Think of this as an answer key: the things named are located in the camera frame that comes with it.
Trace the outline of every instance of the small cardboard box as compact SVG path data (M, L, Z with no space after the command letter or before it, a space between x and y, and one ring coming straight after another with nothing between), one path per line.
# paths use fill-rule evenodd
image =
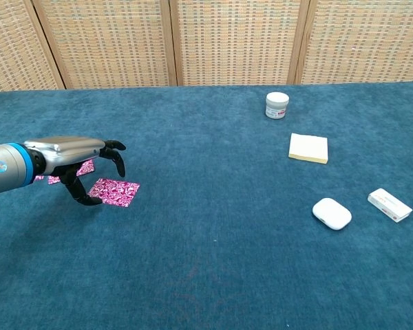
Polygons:
M394 222L400 222L413 211L402 201L380 188L370 193L367 200L375 205Z

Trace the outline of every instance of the jar lid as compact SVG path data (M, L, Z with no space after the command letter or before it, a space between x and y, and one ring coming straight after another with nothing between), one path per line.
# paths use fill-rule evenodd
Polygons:
M288 103L289 96L279 91L273 91L266 96L266 99L274 103Z

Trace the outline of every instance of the wicker panel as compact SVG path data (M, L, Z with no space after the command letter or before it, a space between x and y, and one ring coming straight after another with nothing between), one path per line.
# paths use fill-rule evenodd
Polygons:
M34 3L67 88L170 85L159 0Z
M24 2L0 0L0 91L58 88Z
M178 82L286 83L299 8L300 0L173 1Z
M413 80L413 0L318 0L301 83Z

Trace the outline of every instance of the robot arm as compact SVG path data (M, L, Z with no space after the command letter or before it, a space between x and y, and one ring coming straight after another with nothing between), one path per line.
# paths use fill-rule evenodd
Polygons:
M0 144L0 193L32 184L37 175L52 175L60 178L77 202L87 206L101 204L101 199L86 193L76 173L87 160L103 157L112 160L118 174L124 177L124 161L114 149L125 150L125 146L115 140L79 136Z

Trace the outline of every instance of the white jar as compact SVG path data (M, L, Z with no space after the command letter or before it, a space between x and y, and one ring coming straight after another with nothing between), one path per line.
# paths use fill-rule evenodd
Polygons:
M280 119L286 115L286 106L289 96L285 93L273 91L266 96L266 115L272 119Z

